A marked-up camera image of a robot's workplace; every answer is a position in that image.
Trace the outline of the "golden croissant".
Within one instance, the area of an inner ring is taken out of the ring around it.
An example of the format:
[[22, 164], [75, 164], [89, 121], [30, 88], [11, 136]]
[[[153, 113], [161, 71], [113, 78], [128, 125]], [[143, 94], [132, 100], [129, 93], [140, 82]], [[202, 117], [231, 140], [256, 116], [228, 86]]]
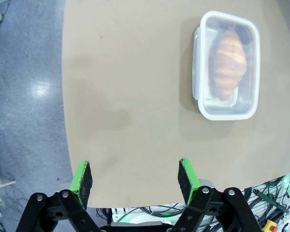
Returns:
[[228, 100], [247, 71], [242, 42], [233, 29], [223, 31], [213, 46], [210, 81], [214, 97]]

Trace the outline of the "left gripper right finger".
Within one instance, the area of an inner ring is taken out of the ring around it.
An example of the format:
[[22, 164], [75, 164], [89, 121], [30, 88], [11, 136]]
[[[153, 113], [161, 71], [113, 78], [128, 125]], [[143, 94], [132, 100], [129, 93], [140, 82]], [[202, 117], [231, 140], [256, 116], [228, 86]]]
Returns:
[[189, 159], [179, 161], [178, 183], [186, 208], [173, 232], [197, 232], [205, 216], [214, 216], [223, 232], [261, 232], [241, 190], [202, 186]]

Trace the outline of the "yellow emergency stop box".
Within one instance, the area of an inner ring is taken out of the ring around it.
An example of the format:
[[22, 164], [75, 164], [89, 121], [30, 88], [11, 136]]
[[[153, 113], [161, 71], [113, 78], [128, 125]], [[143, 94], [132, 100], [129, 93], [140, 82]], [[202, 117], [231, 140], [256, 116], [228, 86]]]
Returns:
[[267, 220], [266, 225], [262, 228], [263, 232], [277, 232], [277, 224], [271, 220]]

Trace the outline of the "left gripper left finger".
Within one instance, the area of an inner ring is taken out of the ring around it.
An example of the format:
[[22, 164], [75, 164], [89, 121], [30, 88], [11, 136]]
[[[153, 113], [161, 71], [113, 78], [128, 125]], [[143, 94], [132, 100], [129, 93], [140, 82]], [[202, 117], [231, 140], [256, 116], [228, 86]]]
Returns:
[[68, 220], [75, 232], [97, 232], [97, 225], [87, 212], [92, 184], [90, 164], [82, 161], [69, 189], [50, 197], [40, 192], [31, 195], [16, 232], [53, 232], [61, 220]]

